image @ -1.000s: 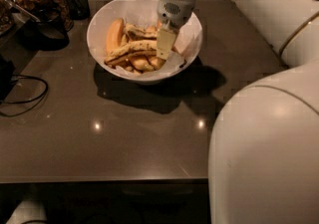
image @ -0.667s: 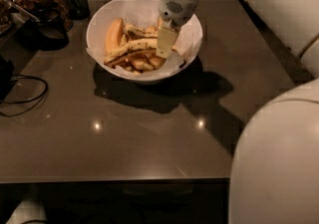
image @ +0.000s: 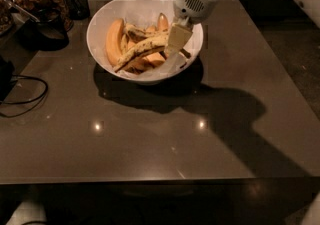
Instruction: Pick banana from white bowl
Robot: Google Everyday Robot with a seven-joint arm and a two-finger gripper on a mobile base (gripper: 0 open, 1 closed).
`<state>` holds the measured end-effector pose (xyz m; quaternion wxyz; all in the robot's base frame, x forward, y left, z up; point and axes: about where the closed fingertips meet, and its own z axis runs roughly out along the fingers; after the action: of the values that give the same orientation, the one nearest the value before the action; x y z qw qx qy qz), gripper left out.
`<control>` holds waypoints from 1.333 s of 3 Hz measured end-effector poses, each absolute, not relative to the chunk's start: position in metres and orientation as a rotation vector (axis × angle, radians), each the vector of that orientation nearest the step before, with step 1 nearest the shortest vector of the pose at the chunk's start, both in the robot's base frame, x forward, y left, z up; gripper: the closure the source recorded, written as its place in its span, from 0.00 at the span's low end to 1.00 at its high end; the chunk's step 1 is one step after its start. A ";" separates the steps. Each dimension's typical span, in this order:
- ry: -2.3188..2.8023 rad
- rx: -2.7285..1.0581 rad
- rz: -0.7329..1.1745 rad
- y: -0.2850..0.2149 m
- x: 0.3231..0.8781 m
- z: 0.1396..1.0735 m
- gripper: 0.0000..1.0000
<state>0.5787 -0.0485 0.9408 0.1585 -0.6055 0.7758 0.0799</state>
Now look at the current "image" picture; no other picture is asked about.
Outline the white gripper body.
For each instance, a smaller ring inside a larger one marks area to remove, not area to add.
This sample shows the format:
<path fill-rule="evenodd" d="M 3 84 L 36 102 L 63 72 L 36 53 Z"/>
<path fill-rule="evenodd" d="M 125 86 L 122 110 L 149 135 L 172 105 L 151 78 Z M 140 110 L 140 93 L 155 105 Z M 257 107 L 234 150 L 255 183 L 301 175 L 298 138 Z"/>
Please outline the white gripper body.
<path fill-rule="evenodd" d="M 173 0 L 174 21 L 199 24 L 206 20 L 218 0 Z"/>

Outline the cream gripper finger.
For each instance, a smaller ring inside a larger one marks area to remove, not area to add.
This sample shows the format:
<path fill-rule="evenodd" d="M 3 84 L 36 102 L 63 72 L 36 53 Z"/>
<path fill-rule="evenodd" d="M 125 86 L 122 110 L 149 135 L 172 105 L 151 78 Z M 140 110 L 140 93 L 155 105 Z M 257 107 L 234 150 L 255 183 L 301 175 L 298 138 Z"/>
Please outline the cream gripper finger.
<path fill-rule="evenodd" d="M 164 52 L 167 55 L 178 54 L 193 34 L 193 25 L 188 18 L 176 19 L 170 27 Z"/>

